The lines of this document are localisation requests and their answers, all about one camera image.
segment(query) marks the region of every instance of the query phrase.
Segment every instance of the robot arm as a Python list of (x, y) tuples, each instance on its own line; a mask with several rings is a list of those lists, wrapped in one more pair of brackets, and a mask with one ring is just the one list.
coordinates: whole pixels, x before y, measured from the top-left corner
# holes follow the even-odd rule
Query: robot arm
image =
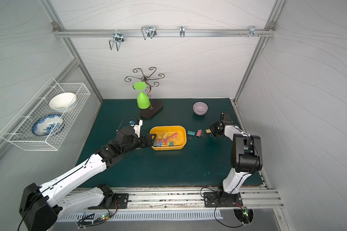
[(123, 127), (116, 138), (94, 151), (84, 162), (63, 175), (37, 186), (35, 183), (23, 190), (19, 213), (29, 231), (46, 231), (58, 219), (81, 209), (98, 206), (109, 207), (114, 193), (105, 185), (72, 196), (67, 194), (77, 186), (123, 160), (136, 148), (151, 147), (155, 134), (143, 136), (139, 124)]
[(223, 191), (237, 194), (243, 182), (256, 171), (262, 169), (261, 139), (243, 132), (231, 121), (230, 113), (221, 114), (220, 122), (210, 127), (217, 138), (228, 137), (233, 142), (231, 148), (231, 170), (222, 182)]

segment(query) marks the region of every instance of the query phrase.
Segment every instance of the white wall panel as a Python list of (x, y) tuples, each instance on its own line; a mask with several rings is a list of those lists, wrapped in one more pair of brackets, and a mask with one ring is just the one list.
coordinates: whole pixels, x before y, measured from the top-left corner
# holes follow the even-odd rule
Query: white wall panel
[(153, 98), (232, 98), (257, 44), (256, 38), (126, 38), (120, 51), (110, 50), (108, 38), (72, 39), (105, 99), (136, 98), (133, 73), (157, 67), (165, 78), (153, 88)]
[[(82, 82), (91, 89), (79, 68), (63, 82)], [(75, 165), (100, 106), (94, 92), (90, 92), (59, 151), (23, 151), (14, 145), (7, 149), (0, 160), (0, 231), (17, 230), (22, 219), (18, 210), (25, 187), (54, 179)], [(24, 223), (20, 230), (27, 230)]]
[[(66, 29), (244, 29), (264, 28), (275, 0), (51, 0)], [(134, 68), (157, 67), (166, 75), (153, 98), (232, 98), (257, 39), (125, 38), (119, 52), (108, 38), (73, 39), (102, 96), (135, 98), (124, 78)]]
[[(38, 0), (0, 1), (0, 130), (72, 56), (52, 33)], [(77, 69), (65, 82), (84, 82)], [(41, 184), (72, 168), (99, 106), (93, 92), (60, 151), (23, 151), (8, 144), (0, 159), (0, 231), (17, 230), (23, 189)], [(27, 230), (22, 224), (21, 231)]]
[(71, 60), (38, 1), (0, 1), (0, 131)]
[(288, 0), (238, 107), (291, 230), (347, 231), (347, 1)]
[(263, 28), (275, 0), (51, 0), (66, 29)]

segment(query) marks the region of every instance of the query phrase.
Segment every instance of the green tabletop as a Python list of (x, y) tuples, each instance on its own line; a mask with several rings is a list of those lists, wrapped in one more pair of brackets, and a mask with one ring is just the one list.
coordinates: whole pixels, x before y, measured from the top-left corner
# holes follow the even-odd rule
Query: green tabletop
[[(141, 133), (149, 133), (155, 126), (180, 125), (188, 131), (208, 129), (219, 121), (222, 112), (231, 112), (230, 99), (161, 99), (163, 109), (152, 119), (143, 119)], [(208, 105), (208, 112), (198, 116), (193, 112), (195, 102)], [(77, 164), (86, 160), (94, 150), (116, 136), (116, 129), (128, 115), (138, 119), (136, 99), (107, 99), (103, 101), (94, 125), (83, 147)], [(234, 113), (232, 120), (239, 124)], [(121, 127), (128, 126), (131, 117)], [(181, 150), (155, 151), (152, 148), (135, 150), (126, 160), (120, 161), (99, 173), (80, 187), (95, 187), (105, 183), (110, 187), (169, 187), (169, 186), (218, 186), (231, 169), (232, 142), (228, 138), (194, 136), (188, 138)], [(243, 185), (260, 185), (258, 172)]]

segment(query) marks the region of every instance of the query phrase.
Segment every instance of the white wire basket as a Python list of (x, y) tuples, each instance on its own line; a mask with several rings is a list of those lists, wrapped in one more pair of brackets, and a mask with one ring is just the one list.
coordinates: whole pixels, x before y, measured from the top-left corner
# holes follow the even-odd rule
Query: white wire basket
[[(50, 100), (65, 92), (75, 94), (74, 103), (69, 106), (72, 108), (67, 108), (64, 113), (51, 109)], [(0, 137), (27, 151), (58, 151), (89, 96), (90, 92), (83, 83), (57, 83), (51, 78), (4, 127)], [(50, 114), (61, 115), (50, 134), (34, 135), (33, 125)]]

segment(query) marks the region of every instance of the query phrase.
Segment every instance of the blue and white plate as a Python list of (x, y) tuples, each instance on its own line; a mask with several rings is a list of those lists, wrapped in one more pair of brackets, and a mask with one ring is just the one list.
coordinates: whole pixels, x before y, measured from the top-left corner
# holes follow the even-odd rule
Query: blue and white plate
[(36, 136), (47, 136), (50, 134), (51, 130), (56, 126), (52, 134), (57, 134), (63, 130), (64, 126), (62, 125), (63, 125), (63, 118), (61, 118), (61, 115), (50, 114), (39, 119), (32, 126), (32, 133)]

